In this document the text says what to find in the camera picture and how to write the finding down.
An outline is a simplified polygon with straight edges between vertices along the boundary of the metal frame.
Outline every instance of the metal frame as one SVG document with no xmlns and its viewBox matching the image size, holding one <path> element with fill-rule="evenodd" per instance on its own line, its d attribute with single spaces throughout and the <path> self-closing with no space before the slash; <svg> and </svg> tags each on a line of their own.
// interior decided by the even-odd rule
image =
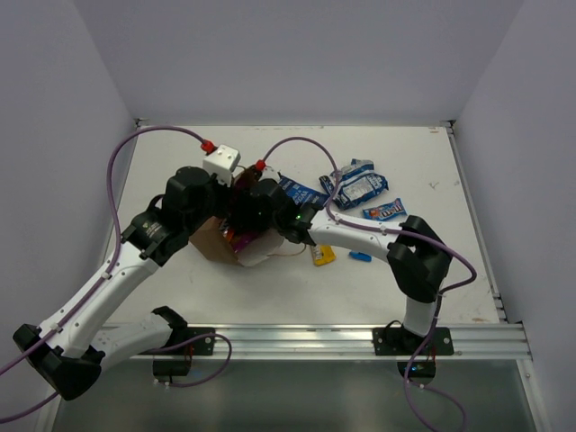
<svg viewBox="0 0 576 432">
<path fill-rule="evenodd" d="M 552 430 L 552 424 L 546 412 L 544 398 L 536 382 L 532 360 L 517 360 L 516 363 L 536 430 L 546 432 Z"/>
<path fill-rule="evenodd" d="M 454 155 L 454 161 L 456 163 L 456 168 L 458 169 L 458 175 L 460 176 L 460 181 L 462 182 L 462 188 L 464 190 L 464 197 L 466 198 L 466 203 L 468 204 L 468 211 L 472 217 L 472 225 L 474 226 L 474 231 L 476 232 L 476 239 L 478 240 L 478 245 L 480 246 L 482 261 L 484 262 L 484 267 L 486 267 L 486 275 L 488 276 L 488 282 L 490 283 L 490 288 L 492 289 L 492 296 L 494 298 L 494 303 L 496 304 L 496 310 L 500 322 L 509 322 L 506 311 L 504 310 L 504 303 L 502 302 L 502 296 L 496 284 L 496 279 L 494 277 L 494 271 L 492 270 L 492 264 L 490 258 L 488 257 L 488 250 L 486 249 L 486 243 L 484 242 L 484 236 L 482 235 L 482 229 L 480 228 L 480 223 L 478 222 L 478 215 L 476 214 L 476 208 L 474 207 L 474 202 L 472 196 L 470 195 L 470 187 L 468 186 L 468 181 L 466 175 L 464 174 L 464 169 L 462 167 L 462 160 L 460 159 L 460 153 L 458 152 L 458 147 L 456 145 L 456 138 L 454 133 L 453 124 L 450 121 L 445 121 L 444 128 L 446 129 L 446 134 L 448 135 L 448 140 L 450 141 L 450 147 L 452 148 L 452 154 Z"/>
<path fill-rule="evenodd" d="M 376 356 L 372 329 L 383 325 L 212 325 L 230 338 L 234 360 L 283 361 L 408 361 L 407 355 Z M 455 354 L 443 361 L 530 360 L 530 348 L 521 324 L 451 325 Z M 202 359 L 221 360 L 228 346 L 216 340 L 214 353 Z M 158 359 L 178 358 L 157 355 Z M 132 359 L 150 359 L 137 355 Z"/>
</svg>

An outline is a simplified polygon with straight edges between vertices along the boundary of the yellow package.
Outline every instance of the yellow package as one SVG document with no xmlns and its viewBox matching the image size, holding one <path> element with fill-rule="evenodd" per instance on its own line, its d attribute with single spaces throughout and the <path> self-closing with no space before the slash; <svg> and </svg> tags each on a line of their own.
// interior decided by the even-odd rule
<svg viewBox="0 0 576 432">
<path fill-rule="evenodd" d="M 314 261 L 315 266 L 324 266 L 336 259 L 336 254 L 332 247 L 328 245 L 312 246 L 310 250 L 312 251 L 312 261 Z"/>
</svg>

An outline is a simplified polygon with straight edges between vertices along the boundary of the cable tie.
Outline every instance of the cable tie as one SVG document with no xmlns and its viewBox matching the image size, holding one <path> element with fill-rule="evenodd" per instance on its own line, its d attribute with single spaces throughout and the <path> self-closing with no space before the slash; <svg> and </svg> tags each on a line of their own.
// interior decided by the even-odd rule
<svg viewBox="0 0 576 432">
<path fill-rule="evenodd" d="M 56 331 L 57 333 L 62 331 L 62 327 L 57 322 L 50 324 L 50 329 Z"/>
</svg>

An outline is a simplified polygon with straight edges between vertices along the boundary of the plastic packaging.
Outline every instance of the plastic packaging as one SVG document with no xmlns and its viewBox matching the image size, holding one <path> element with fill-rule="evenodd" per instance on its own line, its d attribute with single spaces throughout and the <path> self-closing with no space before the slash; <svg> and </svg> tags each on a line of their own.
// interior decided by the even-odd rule
<svg viewBox="0 0 576 432">
<path fill-rule="evenodd" d="M 329 198 L 329 195 L 315 191 L 314 189 L 310 189 L 309 187 L 306 187 L 303 184 L 300 184 L 284 175 L 280 175 L 279 185 L 297 204 L 313 203 L 323 206 L 326 200 Z"/>
<path fill-rule="evenodd" d="M 357 259 L 358 261 L 365 261 L 366 263 L 372 262 L 372 257 L 368 254 L 363 254 L 362 252 L 355 252 L 354 250 L 351 250 L 350 252 L 348 252 L 348 254 L 350 255 L 350 257 L 352 257 L 353 259 Z"/>
<path fill-rule="evenodd" d="M 334 198 L 334 203 L 341 210 L 352 209 L 388 189 L 386 177 L 374 172 L 372 160 L 352 159 L 350 165 L 340 169 L 340 174 L 340 189 Z M 319 180 L 322 188 L 328 194 L 332 194 L 336 184 L 335 173 L 323 175 Z"/>
<path fill-rule="evenodd" d="M 366 219 L 372 219 L 373 221 L 389 221 L 396 216 L 407 214 L 400 198 L 372 209 L 362 210 L 362 213 Z"/>
<path fill-rule="evenodd" d="M 312 251 L 312 261 L 314 261 L 315 266 L 324 266 L 336 259 L 336 254 L 330 246 L 316 245 L 312 246 L 310 250 Z"/>
</svg>

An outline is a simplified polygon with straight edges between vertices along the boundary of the candy wrapper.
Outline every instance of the candy wrapper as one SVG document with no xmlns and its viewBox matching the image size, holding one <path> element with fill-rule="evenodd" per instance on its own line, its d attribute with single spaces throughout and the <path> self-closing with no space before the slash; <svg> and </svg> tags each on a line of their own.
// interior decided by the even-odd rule
<svg viewBox="0 0 576 432">
<path fill-rule="evenodd" d="M 374 172 L 372 160 L 352 159 L 350 165 L 340 169 L 340 173 L 340 187 L 334 203 L 342 210 L 352 209 L 388 189 L 386 177 Z M 323 175 L 319 180 L 324 190 L 331 194 L 336 184 L 335 173 Z"/>
<path fill-rule="evenodd" d="M 279 185 L 297 204 L 313 203 L 324 206 L 324 203 L 329 198 L 329 195 L 310 189 L 284 175 L 280 175 Z"/>
<path fill-rule="evenodd" d="M 362 213 L 366 219 L 372 219 L 373 221 L 389 221 L 396 216 L 407 214 L 400 198 L 396 198 L 392 202 L 379 205 L 373 209 L 362 210 Z"/>
</svg>

